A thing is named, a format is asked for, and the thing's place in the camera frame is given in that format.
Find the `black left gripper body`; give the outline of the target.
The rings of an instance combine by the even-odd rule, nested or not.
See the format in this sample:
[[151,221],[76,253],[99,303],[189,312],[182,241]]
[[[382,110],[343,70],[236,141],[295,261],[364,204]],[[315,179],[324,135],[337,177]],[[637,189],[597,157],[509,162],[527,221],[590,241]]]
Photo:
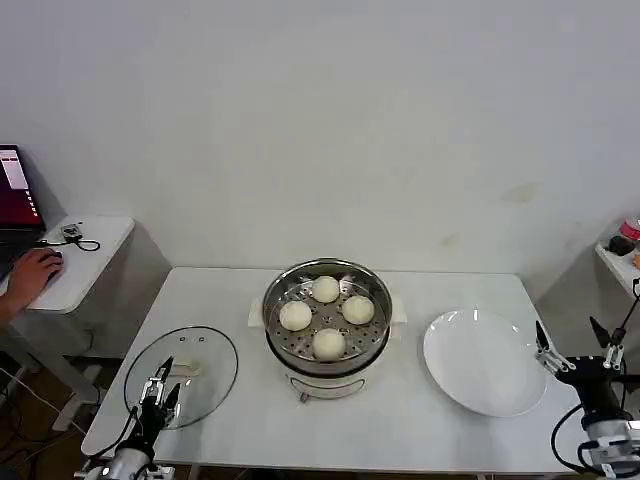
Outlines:
[[134,414],[134,427],[129,435],[131,447],[152,450],[168,422],[169,410],[162,403],[157,403],[156,398],[144,399]]

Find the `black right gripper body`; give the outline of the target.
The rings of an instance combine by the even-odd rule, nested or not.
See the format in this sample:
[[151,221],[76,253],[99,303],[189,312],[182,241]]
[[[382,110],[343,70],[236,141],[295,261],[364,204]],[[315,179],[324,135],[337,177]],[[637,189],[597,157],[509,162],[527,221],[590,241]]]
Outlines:
[[626,378],[619,370],[604,367],[604,358],[570,357],[571,367],[559,371],[559,381],[577,393],[584,412],[582,421],[628,420],[628,412],[621,406],[612,387]]

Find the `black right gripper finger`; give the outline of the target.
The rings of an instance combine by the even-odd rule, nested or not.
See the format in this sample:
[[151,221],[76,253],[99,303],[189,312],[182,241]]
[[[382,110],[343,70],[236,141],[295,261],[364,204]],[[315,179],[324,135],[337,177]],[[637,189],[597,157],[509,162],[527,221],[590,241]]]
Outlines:
[[535,358],[552,375],[571,370],[571,362],[555,349],[539,321],[536,322],[536,348]]
[[625,337],[625,329],[616,327],[610,333],[593,316],[589,317],[589,322],[597,342],[605,350],[603,367],[620,371],[624,355],[623,339]]

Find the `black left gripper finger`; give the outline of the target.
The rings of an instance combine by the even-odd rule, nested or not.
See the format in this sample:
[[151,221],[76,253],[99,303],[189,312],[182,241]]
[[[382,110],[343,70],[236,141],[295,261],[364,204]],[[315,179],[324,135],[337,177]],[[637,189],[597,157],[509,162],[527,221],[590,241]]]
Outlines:
[[171,421],[178,406],[181,384],[177,383],[173,386],[169,394],[164,400],[164,420]]
[[140,404],[144,404],[147,401],[150,401],[153,405],[161,404],[165,383],[171,372],[173,362],[174,357],[170,356],[157,368],[155,374],[148,378],[143,386]]

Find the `person's hand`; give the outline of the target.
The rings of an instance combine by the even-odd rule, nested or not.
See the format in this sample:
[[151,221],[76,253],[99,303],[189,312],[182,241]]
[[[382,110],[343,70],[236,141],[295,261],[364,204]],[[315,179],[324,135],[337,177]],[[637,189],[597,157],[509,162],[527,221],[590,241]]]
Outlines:
[[63,265],[61,254],[50,248],[33,249],[23,255],[14,265],[6,292],[1,297],[4,311],[16,315],[24,310],[62,271]]

